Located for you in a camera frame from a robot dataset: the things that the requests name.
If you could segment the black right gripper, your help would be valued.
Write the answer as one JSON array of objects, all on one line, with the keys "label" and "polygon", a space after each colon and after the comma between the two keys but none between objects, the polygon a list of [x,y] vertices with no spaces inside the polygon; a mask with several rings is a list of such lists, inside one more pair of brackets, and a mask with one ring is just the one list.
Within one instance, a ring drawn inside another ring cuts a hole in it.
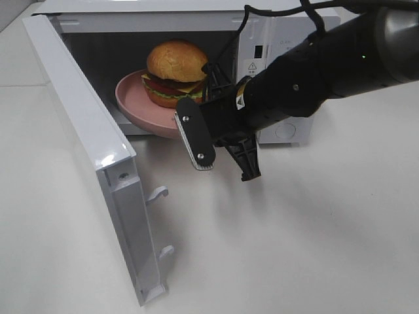
[{"label": "black right gripper", "polygon": [[212,140],[238,141],[264,128],[289,118],[279,109],[270,109],[261,98],[245,98],[251,77],[223,92],[218,98],[195,103],[182,98],[175,108],[175,123],[191,159],[199,171],[209,171],[215,161]]}]

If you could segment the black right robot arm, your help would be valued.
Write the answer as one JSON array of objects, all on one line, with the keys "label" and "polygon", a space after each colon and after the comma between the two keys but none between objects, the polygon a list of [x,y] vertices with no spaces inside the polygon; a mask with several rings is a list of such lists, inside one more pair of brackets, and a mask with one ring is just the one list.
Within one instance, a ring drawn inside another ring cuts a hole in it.
[{"label": "black right robot arm", "polygon": [[299,12],[316,25],[301,44],[214,99],[177,103],[175,121],[196,169],[211,169],[220,146],[243,180],[258,177],[261,129],[312,116],[328,99],[418,80],[417,1],[305,1],[281,15]]}]

